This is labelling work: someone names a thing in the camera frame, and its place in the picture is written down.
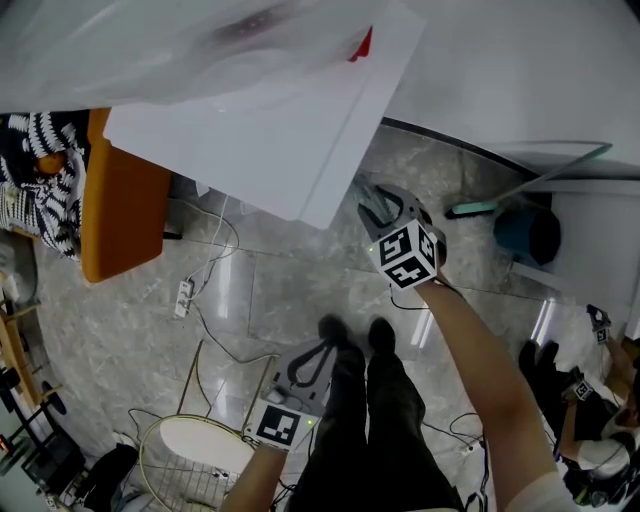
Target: tile floor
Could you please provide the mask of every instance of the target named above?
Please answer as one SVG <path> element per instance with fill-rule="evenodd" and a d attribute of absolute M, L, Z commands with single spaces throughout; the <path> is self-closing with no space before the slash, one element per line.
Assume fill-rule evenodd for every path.
<path fill-rule="evenodd" d="M 560 343 L 561 364 L 579 364 L 599 374 L 601 355 L 591 341 L 584 309 L 570 297 L 509 274 L 510 257 L 493 241 L 491 218 L 447 221 L 442 215 L 453 201 L 484 198 L 518 183 L 518 174 L 457 147 L 387 127 L 378 130 L 361 172 L 405 186 L 423 200 L 448 237 L 445 274 L 514 357 L 549 300 L 553 314 L 545 337 Z M 217 213 L 224 199 L 215 191 L 198 198 L 194 183 L 180 178 L 173 193 Z M 156 260 L 99 285 L 87 284 L 72 261 L 42 245 L 36 249 L 42 302 L 38 319 L 50 369 L 64 385 L 69 409 L 60 421 L 89 455 L 113 447 L 114 429 L 135 434 L 127 416 L 131 407 L 159 415 L 176 412 L 204 337 L 192 317 L 176 318 L 173 309 L 179 282 L 206 261 L 217 220 L 176 202 L 171 210 L 172 218 L 183 223 L 184 240 L 165 242 Z M 456 416 L 472 410 L 430 313 L 396 309 L 386 282 L 372 272 L 351 194 L 325 231 L 250 210 L 229 199 L 225 217 L 238 232 L 239 250 L 215 266 L 197 300 L 220 342 L 237 357 L 281 353 L 313 339 L 317 321 L 326 313 L 340 313 L 357 333 L 365 332 L 373 316 L 383 315 L 397 330 L 398 352 L 426 403 L 426 421 L 446 429 Z M 217 241 L 236 244 L 225 227 Z M 214 256 L 223 250 L 214 247 Z M 201 278 L 196 275 L 196 283 Z M 399 304 L 420 306 L 413 292 L 394 297 Z M 239 366 L 207 339 L 201 372 L 213 401 L 211 417 L 239 428 L 264 364 Z M 190 386 L 186 412 L 204 414 L 206 409 Z M 134 414 L 143 429 L 153 421 Z M 465 418 L 458 428 L 479 433 L 473 418 Z M 481 454 L 463 456 L 460 443 L 427 427 L 424 436 L 466 499 L 482 477 Z M 306 447 L 290 455 L 286 481 L 297 479 L 306 458 Z"/>

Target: transparent plastic sheet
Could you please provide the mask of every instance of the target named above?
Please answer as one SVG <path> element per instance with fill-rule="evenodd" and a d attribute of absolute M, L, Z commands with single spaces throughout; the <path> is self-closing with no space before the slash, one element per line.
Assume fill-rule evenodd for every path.
<path fill-rule="evenodd" d="M 18 0 L 0 14 L 0 112 L 214 97 L 353 55 L 388 0 Z"/>

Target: leg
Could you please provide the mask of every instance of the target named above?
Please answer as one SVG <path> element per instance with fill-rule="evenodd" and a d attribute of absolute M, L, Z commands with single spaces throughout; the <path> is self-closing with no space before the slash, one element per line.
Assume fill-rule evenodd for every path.
<path fill-rule="evenodd" d="M 368 372 L 369 456 L 378 480 L 372 485 L 384 490 L 376 496 L 380 510 L 461 509 L 422 437 L 424 402 L 394 353 L 386 320 L 373 323 L 369 341 L 376 351 Z"/>
<path fill-rule="evenodd" d="M 291 512 L 358 510 L 366 495 L 364 355 L 346 341 L 344 326 L 333 325 L 331 337 L 336 339 L 338 357 L 329 401 L 318 425 L 315 450 L 289 500 Z"/>

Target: blue bucket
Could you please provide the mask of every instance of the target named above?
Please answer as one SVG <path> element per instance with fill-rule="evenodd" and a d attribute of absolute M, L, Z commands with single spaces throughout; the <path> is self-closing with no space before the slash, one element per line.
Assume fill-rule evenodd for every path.
<path fill-rule="evenodd" d="M 493 236 L 523 262 L 542 266 L 558 253 L 560 222 L 549 210 L 504 212 L 496 219 Z"/>

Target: black and white striped fabric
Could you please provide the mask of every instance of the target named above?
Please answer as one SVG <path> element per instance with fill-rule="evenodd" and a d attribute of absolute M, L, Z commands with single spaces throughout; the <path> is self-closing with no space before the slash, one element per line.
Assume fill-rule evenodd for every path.
<path fill-rule="evenodd" d="M 0 116 L 0 227 L 38 235 L 65 256 L 80 257 L 82 194 L 89 160 L 88 111 Z M 56 174 L 37 159 L 64 153 Z"/>

